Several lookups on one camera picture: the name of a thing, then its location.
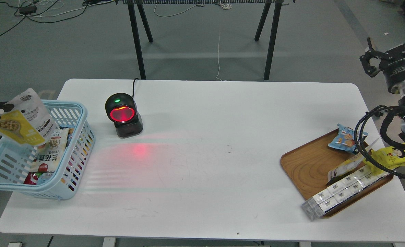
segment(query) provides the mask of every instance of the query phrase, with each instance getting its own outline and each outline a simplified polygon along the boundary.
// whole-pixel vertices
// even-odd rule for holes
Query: white table
[[[348,83],[139,80],[144,130],[116,136],[104,103],[132,80],[72,79],[58,99],[88,109],[97,137],[69,200],[14,192],[4,233],[146,238],[405,242],[397,178],[329,219],[311,222],[280,157],[367,108]],[[379,137],[366,126],[372,142]],[[383,147],[377,142],[375,149]],[[35,216],[45,220],[34,220]]]

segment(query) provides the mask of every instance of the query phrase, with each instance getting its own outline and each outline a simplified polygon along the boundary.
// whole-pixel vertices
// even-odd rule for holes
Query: red scanner light
[[[109,116],[116,122],[126,122],[135,116],[135,111],[128,106],[122,106],[119,108],[114,108]]]

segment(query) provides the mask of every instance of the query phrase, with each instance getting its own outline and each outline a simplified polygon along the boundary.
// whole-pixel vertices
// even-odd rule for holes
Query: wooden tray
[[[345,151],[328,147],[337,135],[338,129],[285,153],[280,159],[281,166],[305,200],[326,189],[327,173],[352,156]],[[335,215],[392,179],[391,174],[385,176],[336,206],[323,217]]]

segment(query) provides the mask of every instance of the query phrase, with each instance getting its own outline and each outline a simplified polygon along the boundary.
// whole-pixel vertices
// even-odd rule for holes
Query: gray concrete floor
[[[62,1],[63,8],[46,14],[79,8],[83,2]],[[16,0],[6,2],[17,4]],[[368,108],[397,105],[399,96],[387,92],[382,75],[368,77],[359,62],[359,56],[367,47],[367,36],[382,51],[405,42],[405,17],[400,13],[400,1],[396,2],[299,0],[292,3],[285,0],[289,5],[282,7],[270,81],[354,83]],[[174,14],[190,6],[159,5],[157,13]],[[140,19],[138,24],[147,78],[217,80],[219,56],[222,80],[262,81],[273,13],[271,9],[260,41],[255,42],[262,8],[262,4],[234,4],[232,9],[224,11],[219,6],[206,5],[175,17],[160,18],[154,15],[153,5],[146,5],[154,36],[152,44],[147,41]],[[13,13],[13,8],[0,3],[0,34],[20,21]],[[10,100],[29,87],[41,93],[42,98],[55,99],[70,78],[132,79],[139,76],[127,7],[121,2],[117,6],[111,3],[90,7],[80,17],[53,24],[25,19],[0,37],[0,101]],[[376,120],[377,126],[380,122],[381,119]],[[390,132],[391,136],[396,135],[398,127]],[[9,197],[10,192],[0,192],[0,216]],[[0,233],[0,247],[14,241],[23,242],[24,247],[41,247],[46,246],[49,239],[46,235]],[[51,246],[101,246],[102,241],[98,237],[55,236]],[[260,242],[118,239],[116,246],[258,244]],[[265,242],[265,245],[298,244]],[[312,243],[312,246],[388,247],[392,244]]]

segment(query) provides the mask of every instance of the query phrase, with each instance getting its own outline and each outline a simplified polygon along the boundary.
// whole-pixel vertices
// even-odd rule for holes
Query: black metal stand
[[[137,4],[138,10],[141,15],[141,20],[146,30],[147,39],[149,42],[153,42],[151,30],[147,23],[146,14],[144,13],[143,5]],[[137,54],[138,70],[140,71],[140,77],[142,80],[146,79],[146,72],[144,71],[143,55],[141,53],[140,36],[138,35],[137,19],[135,17],[135,9],[133,4],[128,3],[129,18],[131,21],[132,36],[134,37],[135,53]]]
[[[276,3],[274,8],[273,25],[271,27],[270,45],[268,47],[268,55],[266,56],[265,73],[263,75],[264,80],[270,79],[271,63],[273,62],[274,45],[276,44],[281,8],[282,3]]]
[[[264,6],[263,12],[262,12],[262,16],[260,17],[259,26],[257,27],[257,32],[256,32],[256,35],[254,36],[255,41],[258,41],[260,38],[260,34],[262,33],[263,25],[265,24],[266,16],[268,15],[268,11],[270,10],[270,6],[271,6],[270,2],[265,3],[265,6]],[[140,12],[140,16],[141,16],[141,20],[144,25],[144,29],[146,30],[147,39],[149,40],[149,42],[152,43],[154,40],[152,38],[149,24],[147,23],[147,18],[146,18],[146,14],[144,13],[143,5],[137,4],[137,7]],[[276,43],[276,35],[277,35],[277,29],[278,29],[278,25],[279,25],[281,7],[282,7],[282,3],[275,3],[273,25],[271,27],[270,45],[268,47],[268,55],[266,56],[265,73],[263,75],[264,80],[269,80],[269,78],[270,78],[271,63],[273,61],[274,46]],[[140,36],[138,34],[137,19],[135,18],[134,5],[128,3],[128,10],[129,10],[129,17],[130,17],[130,21],[131,21],[132,35],[134,37],[135,52],[137,54],[138,69],[140,71],[141,79],[145,80],[146,72],[144,70],[143,55],[141,52]]]
[[[268,15],[268,11],[270,10],[271,3],[265,3],[265,6],[263,7],[263,12],[262,12],[262,17],[260,17],[260,22],[259,26],[257,27],[257,32],[256,36],[254,36],[255,41],[259,41],[260,34],[262,33],[263,25],[265,24],[266,21],[266,16]]]
[[[152,43],[152,42],[154,42],[154,39],[152,39],[151,29],[149,28],[149,24],[147,23],[146,13],[144,13],[143,5],[137,4],[137,7],[138,7],[138,12],[140,12],[141,21],[143,22],[143,25],[144,25],[144,30],[146,30],[147,39],[149,40],[150,43]]]

